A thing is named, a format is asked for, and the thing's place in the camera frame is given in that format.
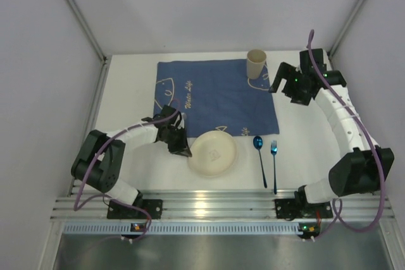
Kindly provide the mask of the blue cloth placemat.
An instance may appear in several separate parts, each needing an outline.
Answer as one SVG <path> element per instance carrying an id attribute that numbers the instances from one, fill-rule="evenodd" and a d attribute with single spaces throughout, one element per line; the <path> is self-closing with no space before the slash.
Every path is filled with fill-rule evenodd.
<path id="1" fill-rule="evenodd" d="M 154 113 L 173 103 L 186 115 L 187 135 L 219 130 L 234 137 L 275 135 L 279 126 L 268 69 L 247 77 L 244 59 L 157 64 Z"/>

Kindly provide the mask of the blue metal fork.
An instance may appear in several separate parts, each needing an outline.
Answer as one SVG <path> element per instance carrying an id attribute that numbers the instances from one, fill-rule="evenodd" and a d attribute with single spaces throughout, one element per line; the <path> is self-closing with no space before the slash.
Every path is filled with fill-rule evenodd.
<path id="1" fill-rule="evenodd" d="M 276 155 L 278 152 L 278 148 L 277 148 L 277 141 L 273 140 L 271 142 L 271 147 L 270 147 L 270 152 L 272 154 L 273 157 L 273 193 L 276 195 L 278 192 L 277 189 L 277 169 L 276 169 Z"/>

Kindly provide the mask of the beige cup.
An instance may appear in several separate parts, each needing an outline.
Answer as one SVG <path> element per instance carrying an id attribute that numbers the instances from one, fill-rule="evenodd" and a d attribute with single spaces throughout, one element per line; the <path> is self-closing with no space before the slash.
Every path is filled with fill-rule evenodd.
<path id="1" fill-rule="evenodd" d="M 260 49 L 253 49 L 247 53 L 246 69 L 247 77 L 250 79 L 259 78 L 266 63 L 266 53 Z"/>

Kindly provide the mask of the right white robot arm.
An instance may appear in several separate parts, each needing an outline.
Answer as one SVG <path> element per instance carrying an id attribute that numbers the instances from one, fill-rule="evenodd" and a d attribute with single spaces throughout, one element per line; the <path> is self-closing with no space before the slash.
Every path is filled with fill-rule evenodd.
<path id="1" fill-rule="evenodd" d="M 282 89 L 294 104 L 311 101 L 323 111 L 338 143 L 340 160 L 326 177 L 303 185 L 292 199 L 277 199 L 279 219 L 332 217 L 330 201 L 352 194 L 380 190 L 394 162 L 390 148 L 381 148 L 358 124 L 359 114 L 352 105 L 347 83 L 338 70 L 327 70 L 323 50 L 301 51 L 299 67 L 280 63 L 269 91 L 275 93 L 282 80 Z"/>

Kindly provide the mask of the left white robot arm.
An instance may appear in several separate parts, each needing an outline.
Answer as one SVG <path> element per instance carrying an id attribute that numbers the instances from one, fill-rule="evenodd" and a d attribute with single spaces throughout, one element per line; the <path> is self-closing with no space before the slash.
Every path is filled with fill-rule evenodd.
<path id="1" fill-rule="evenodd" d="M 126 177 L 132 170 L 133 151 L 156 142 L 165 143 L 170 154 L 192 156 L 184 116 L 179 109 L 165 105 L 160 113 L 122 130 L 90 131 L 71 168 L 74 179 L 81 181 L 73 210 L 78 211 L 93 199 L 80 200 L 88 185 L 99 192 L 98 197 L 146 213 L 140 208 L 142 192 L 131 186 Z"/>

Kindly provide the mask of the cream round plate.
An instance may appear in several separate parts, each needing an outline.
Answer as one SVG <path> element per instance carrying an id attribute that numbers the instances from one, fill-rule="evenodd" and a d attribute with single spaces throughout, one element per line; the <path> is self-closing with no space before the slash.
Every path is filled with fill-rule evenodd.
<path id="1" fill-rule="evenodd" d="M 238 156 L 237 143 L 224 131 L 203 133 L 193 141 L 187 165 L 191 171 L 205 178 L 216 178 L 229 171 Z"/>

